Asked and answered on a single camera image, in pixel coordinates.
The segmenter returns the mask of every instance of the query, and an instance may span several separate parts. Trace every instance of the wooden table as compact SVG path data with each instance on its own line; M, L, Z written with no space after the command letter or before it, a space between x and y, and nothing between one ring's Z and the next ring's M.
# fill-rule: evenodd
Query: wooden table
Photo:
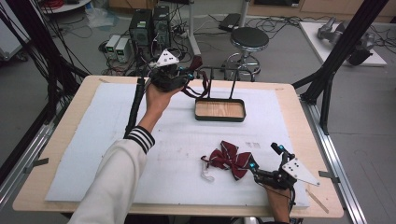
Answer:
M41 159L49 158L49 163L34 168L30 173L13 208L17 211L48 211L68 213L76 210L78 203L46 202L45 197L55 177L65 149L73 138L75 130L86 109L95 95L97 87L103 82L136 83L135 77L86 77L75 98L67 108L61 122L53 133ZM213 87L231 88L230 81L213 81ZM201 85L201 80L194 80L191 86ZM318 171L327 171L321 158L318 145L309 127L304 111L294 88L290 84L237 82L236 88L275 90L276 97L288 129L294 153L299 160L319 180L320 187L305 185L310 206L294 208L292 217L341 217L344 214L333 183L329 178L318 176ZM224 206L224 205L168 205L168 204L134 204L134 214L157 215L191 215L191 216L229 216L233 217L270 217L268 207L261 206Z

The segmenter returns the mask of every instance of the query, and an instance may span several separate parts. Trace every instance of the round stool seat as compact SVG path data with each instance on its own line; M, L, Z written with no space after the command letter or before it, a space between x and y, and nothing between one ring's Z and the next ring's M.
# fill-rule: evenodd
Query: round stool seat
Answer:
M268 35L252 27L241 27L231 32L231 42L239 49L247 51L260 51L267 47Z

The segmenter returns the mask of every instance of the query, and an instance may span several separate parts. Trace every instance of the stool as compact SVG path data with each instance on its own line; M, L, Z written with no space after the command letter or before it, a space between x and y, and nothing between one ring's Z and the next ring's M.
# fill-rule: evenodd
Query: stool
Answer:
M251 81L255 81L255 75L260 73L261 67L260 62L250 55L250 53L267 48L269 42L268 35L257 28L241 27L231 32L230 40L231 43L238 49L241 49L242 52L235 53L228 57L223 66L226 68L237 68L238 70L242 70L235 74L238 81L241 80L239 76L240 74L251 75ZM237 55L241 55L241 57L238 57L236 61L233 60ZM224 71L224 79L228 79L227 70Z

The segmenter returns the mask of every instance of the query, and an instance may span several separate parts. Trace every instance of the computer tower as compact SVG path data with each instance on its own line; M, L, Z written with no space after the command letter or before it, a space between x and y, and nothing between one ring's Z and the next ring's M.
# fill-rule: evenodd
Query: computer tower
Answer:
M154 32L157 39L157 45L162 49L171 47L171 27L169 20L169 7L156 6L154 8Z
M132 41L137 46L151 45L154 35L151 9L137 8L134 10L129 32Z

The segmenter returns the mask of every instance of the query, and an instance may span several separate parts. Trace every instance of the power supply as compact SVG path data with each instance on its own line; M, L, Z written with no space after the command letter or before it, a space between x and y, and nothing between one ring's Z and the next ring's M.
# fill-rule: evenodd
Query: power supply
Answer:
M171 47L171 36L170 36L170 21L169 21L169 7L168 6L156 6L154 8L154 31L157 39L157 45L167 49Z
M128 37L122 37L120 39L119 44L116 46L116 52L120 63L128 63L129 57L131 57L132 54Z
M106 51L107 51L107 57L109 59L117 59L117 53L115 51L115 48L119 43L120 38L121 38L120 35L113 35L111 36L110 40L108 40L106 44Z
M151 9L137 8L134 10L129 26L131 39L137 46L149 46L153 39L153 22Z

